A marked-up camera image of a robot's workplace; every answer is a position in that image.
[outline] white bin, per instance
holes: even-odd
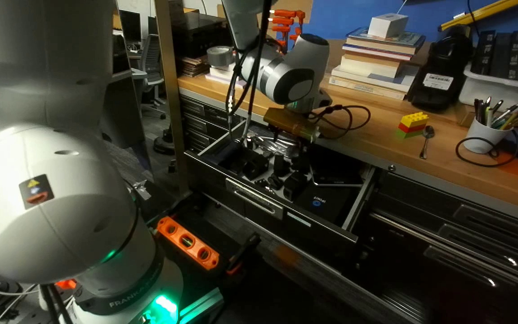
[[[459,95],[459,101],[473,105],[475,99],[486,100],[493,97],[491,107],[499,100],[505,100],[500,111],[518,103],[518,81],[495,78],[494,76],[482,76],[471,72],[471,64],[465,68],[465,85]]]

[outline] metal spoon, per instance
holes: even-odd
[[[423,160],[427,159],[427,143],[429,142],[430,138],[433,138],[435,136],[435,129],[433,126],[427,126],[425,129],[423,129],[423,137],[425,137],[425,145],[423,145],[423,150],[421,150],[421,154],[419,154],[419,157]]]

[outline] white cup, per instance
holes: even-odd
[[[500,130],[487,127],[487,125],[483,125],[482,123],[479,123],[477,119],[474,119],[469,128],[469,132],[467,133],[467,137],[485,138],[489,142],[493,143],[493,145],[497,145],[498,142],[505,138],[510,131],[511,129]],[[493,148],[491,144],[481,141],[480,139],[469,139],[468,141],[463,142],[463,145],[469,151],[479,154],[487,154]]]

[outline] wooden countertop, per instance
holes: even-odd
[[[329,85],[327,78],[323,80],[321,86],[331,95],[333,104],[364,105],[372,113],[371,120],[365,127],[350,131],[345,137],[336,140],[338,144],[518,206],[518,175],[499,168],[484,168],[468,164],[456,156],[455,146],[466,136],[467,129],[457,125],[452,109],[440,115],[428,113],[428,123],[434,127],[435,137],[429,140],[428,159],[422,160],[419,158],[419,153],[423,147],[423,137],[399,139],[395,136],[401,117],[420,111],[411,103]],[[181,76],[179,87],[224,101],[228,86],[209,81],[205,76],[195,78]],[[245,100],[241,108],[247,109],[248,105],[249,102]],[[253,113],[263,116],[269,107],[281,106],[257,91]],[[352,109],[352,112],[354,126],[366,118],[366,112],[361,109]],[[346,126],[348,123],[347,113],[344,111],[336,111],[326,117],[339,125]],[[495,163],[489,156],[471,153],[463,147],[460,152],[466,158],[477,162]]]

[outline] white cube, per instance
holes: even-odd
[[[387,13],[373,17],[369,26],[369,35],[387,38],[400,35],[405,31],[408,16],[396,13]]]

